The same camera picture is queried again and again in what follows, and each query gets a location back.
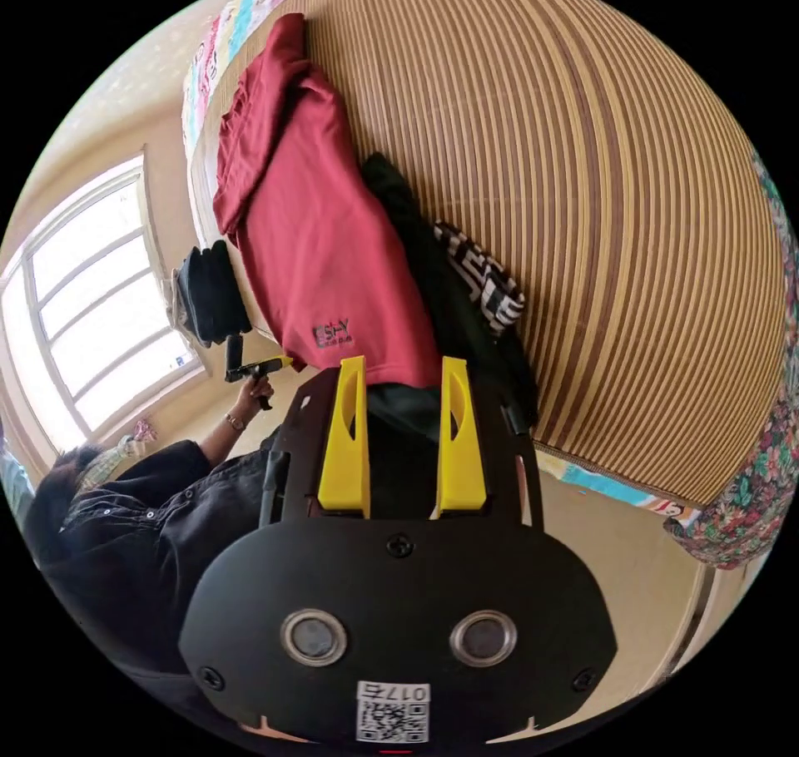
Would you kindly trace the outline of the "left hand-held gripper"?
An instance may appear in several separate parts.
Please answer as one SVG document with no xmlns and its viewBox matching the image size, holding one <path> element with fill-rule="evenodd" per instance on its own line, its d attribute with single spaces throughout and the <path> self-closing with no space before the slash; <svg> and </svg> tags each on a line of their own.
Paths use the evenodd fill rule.
<svg viewBox="0 0 799 757">
<path fill-rule="evenodd" d="M 293 359 L 287 355 L 279 355 L 254 364 L 242 365 L 238 368 L 227 369 L 225 372 L 226 383 L 239 383 L 247 379 L 260 381 L 262 378 L 276 373 L 282 369 L 289 368 L 293 364 Z"/>
</svg>

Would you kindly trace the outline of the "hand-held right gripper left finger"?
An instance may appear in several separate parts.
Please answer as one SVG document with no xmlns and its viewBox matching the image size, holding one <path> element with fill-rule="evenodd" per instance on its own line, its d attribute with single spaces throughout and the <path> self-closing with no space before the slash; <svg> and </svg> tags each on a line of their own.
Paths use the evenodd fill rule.
<svg viewBox="0 0 799 757">
<path fill-rule="evenodd" d="M 318 489 L 327 513 L 370 516 L 365 358 L 340 363 Z"/>
</svg>

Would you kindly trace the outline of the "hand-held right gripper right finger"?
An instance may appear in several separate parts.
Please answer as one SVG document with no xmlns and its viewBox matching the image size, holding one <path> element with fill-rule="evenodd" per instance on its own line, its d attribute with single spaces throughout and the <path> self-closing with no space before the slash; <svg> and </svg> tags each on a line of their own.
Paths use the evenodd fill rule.
<svg viewBox="0 0 799 757">
<path fill-rule="evenodd" d="M 477 409 L 463 359 L 443 357 L 435 513 L 479 513 L 488 492 L 477 427 Z"/>
</svg>

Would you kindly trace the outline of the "person's left hand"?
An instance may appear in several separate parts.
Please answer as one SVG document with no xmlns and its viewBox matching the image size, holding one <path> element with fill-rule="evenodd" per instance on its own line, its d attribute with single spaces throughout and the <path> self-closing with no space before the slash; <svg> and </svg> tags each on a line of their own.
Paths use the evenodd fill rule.
<svg viewBox="0 0 799 757">
<path fill-rule="evenodd" d="M 267 375 L 247 378 L 239 389 L 239 393 L 230 411 L 230 416 L 237 422 L 238 428 L 247 428 L 256 415 L 263 409 L 263 402 L 269 405 L 274 389 Z"/>
</svg>

